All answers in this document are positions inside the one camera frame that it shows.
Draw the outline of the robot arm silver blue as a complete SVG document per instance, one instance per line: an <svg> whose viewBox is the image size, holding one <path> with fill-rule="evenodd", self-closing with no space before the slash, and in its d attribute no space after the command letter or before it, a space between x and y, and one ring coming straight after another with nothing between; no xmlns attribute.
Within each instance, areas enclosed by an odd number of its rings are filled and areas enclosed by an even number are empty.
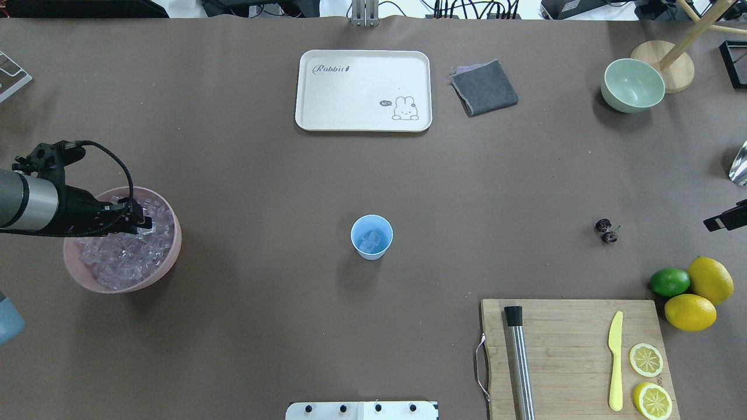
<svg viewBox="0 0 747 420"><path fill-rule="evenodd" d="M117 202L99 201L90 192L64 181L2 170L2 232L39 237L104 237L135 235L151 229L133 195Z"/></svg>

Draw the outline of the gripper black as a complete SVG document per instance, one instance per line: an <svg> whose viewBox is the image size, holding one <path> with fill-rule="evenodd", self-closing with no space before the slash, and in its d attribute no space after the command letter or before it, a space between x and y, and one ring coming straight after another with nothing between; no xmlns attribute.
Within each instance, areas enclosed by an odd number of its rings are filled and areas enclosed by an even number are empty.
<svg viewBox="0 0 747 420"><path fill-rule="evenodd" d="M126 230L151 230L152 218L135 213L123 216L124 205L99 201L90 192L64 187L64 198L55 216L55 233L61 236L105 236Z"/></svg>

